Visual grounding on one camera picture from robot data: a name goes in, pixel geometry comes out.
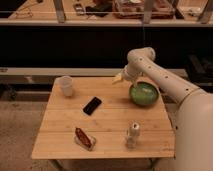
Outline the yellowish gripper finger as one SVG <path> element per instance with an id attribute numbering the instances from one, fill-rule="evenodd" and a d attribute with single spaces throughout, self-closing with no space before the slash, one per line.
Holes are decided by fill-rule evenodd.
<path id="1" fill-rule="evenodd" d="M 117 84 L 123 81 L 123 77 L 121 73 L 118 73 L 116 76 L 113 77 L 113 84 Z"/>

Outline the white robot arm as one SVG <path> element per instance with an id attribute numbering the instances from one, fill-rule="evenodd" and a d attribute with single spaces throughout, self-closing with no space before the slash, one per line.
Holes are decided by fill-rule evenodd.
<path id="1" fill-rule="evenodd" d="M 115 80 L 136 81 L 144 73 L 178 105 L 175 171 L 213 171 L 213 93 L 154 63 L 151 47 L 128 52 L 128 64 Z"/>

